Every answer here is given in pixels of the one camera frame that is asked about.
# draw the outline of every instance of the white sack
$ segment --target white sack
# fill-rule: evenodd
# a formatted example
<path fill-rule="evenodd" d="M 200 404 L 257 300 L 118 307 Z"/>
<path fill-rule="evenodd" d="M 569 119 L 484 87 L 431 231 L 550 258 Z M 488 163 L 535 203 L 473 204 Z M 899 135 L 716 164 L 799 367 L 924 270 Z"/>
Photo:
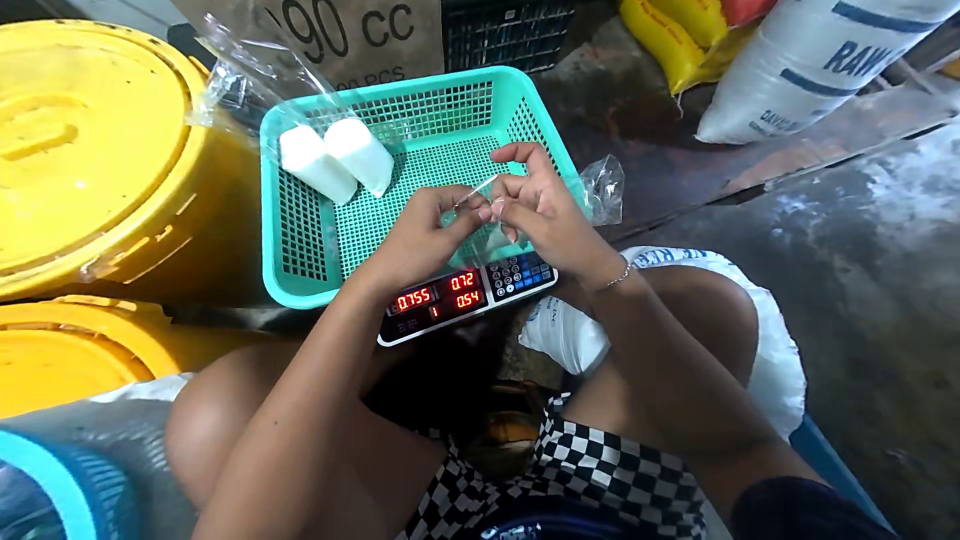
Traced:
<path fill-rule="evenodd" d="M 850 99 L 960 0 L 780 0 L 720 81 L 697 138 L 798 132 Z"/>
<path fill-rule="evenodd" d="M 747 291 L 754 301 L 759 322 L 754 372 L 747 392 L 786 440 L 804 418 L 806 377 L 800 352 L 770 291 L 754 285 L 735 264 L 713 252 L 639 246 L 622 254 L 639 268 L 679 264 L 710 270 Z M 519 342 L 548 354 L 574 375 L 592 371 L 610 348 L 610 341 L 599 323 L 552 296 L 540 300 L 534 307 Z"/>

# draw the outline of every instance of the teal plastic basket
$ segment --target teal plastic basket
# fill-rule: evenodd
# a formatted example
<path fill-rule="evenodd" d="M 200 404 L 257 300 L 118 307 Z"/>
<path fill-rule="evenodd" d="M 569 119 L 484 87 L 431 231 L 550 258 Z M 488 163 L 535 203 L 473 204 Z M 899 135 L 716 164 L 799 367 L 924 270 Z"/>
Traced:
<path fill-rule="evenodd" d="M 140 514 L 127 475 L 71 444 L 0 430 L 0 461 L 32 478 L 50 498 L 69 540 L 136 540 Z"/>
<path fill-rule="evenodd" d="M 490 152 L 508 142 L 543 144 L 583 207 L 583 186 L 573 161 L 522 71 L 487 67 L 339 94 L 394 156 L 393 179 L 380 199 L 361 186 L 349 203 L 334 205 L 279 168 L 278 140 L 296 127 L 285 114 L 291 108 L 320 130 L 343 114 L 315 96 L 291 100 L 267 113 L 260 127 L 263 281 L 284 306 L 329 304 L 344 279 L 380 245 L 417 188 L 478 185 L 496 173 L 526 174 L 521 164 L 490 160 Z M 451 265 L 470 260 L 471 247 L 485 247 L 491 230 L 485 227 L 471 236 Z M 523 242 L 489 255 L 498 260 L 532 250 Z"/>

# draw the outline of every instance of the white ice block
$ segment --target white ice block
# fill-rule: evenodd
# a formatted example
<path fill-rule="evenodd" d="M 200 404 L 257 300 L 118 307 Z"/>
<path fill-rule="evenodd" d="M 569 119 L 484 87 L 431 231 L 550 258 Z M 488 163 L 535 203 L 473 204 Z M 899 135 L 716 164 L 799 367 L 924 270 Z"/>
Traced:
<path fill-rule="evenodd" d="M 309 126 L 280 134 L 280 166 L 338 205 L 347 203 L 357 190 L 356 179 Z"/>
<path fill-rule="evenodd" d="M 374 197 L 383 196 L 394 173 L 394 157 L 356 118 L 333 123 L 324 135 L 331 156 L 350 171 Z"/>

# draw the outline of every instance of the yellow bucket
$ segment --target yellow bucket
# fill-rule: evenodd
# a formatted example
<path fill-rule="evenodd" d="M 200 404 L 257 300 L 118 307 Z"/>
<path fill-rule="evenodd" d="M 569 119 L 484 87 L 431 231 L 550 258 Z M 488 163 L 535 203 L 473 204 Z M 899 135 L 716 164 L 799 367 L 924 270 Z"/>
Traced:
<path fill-rule="evenodd" d="M 173 325 L 156 304 L 93 296 L 0 306 L 0 418 L 199 371 L 255 331 Z"/>
<path fill-rule="evenodd" d="M 0 26 L 0 301 L 241 306 L 260 278 L 248 141 L 187 126 L 207 73 L 142 32 Z"/>

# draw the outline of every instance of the hand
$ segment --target hand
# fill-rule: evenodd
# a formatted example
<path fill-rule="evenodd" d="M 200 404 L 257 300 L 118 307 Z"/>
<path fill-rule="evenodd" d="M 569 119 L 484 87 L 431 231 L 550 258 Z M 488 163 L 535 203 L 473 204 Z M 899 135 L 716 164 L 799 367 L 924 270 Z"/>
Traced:
<path fill-rule="evenodd" d="M 476 194 L 460 205 L 453 223 L 441 226 L 441 214 L 453 210 L 453 205 L 471 191 L 468 185 L 460 184 L 418 189 L 380 247 L 354 275 L 371 276 L 378 285 L 387 287 L 389 294 L 432 276 L 471 234 L 492 219 L 490 202 Z"/>
<path fill-rule="evenodd" d="M 513 142 L 494 150 L 497 163 L 527 164 L 528 177 L 501 174 L 493 181 L 493 218 L 516 242 L 519 229 L 537 253 L 559 270 L 576 277 L 587 291 L 619 278 L 626 263 L 584 216 L 546 151 L 536 142 Z"/>

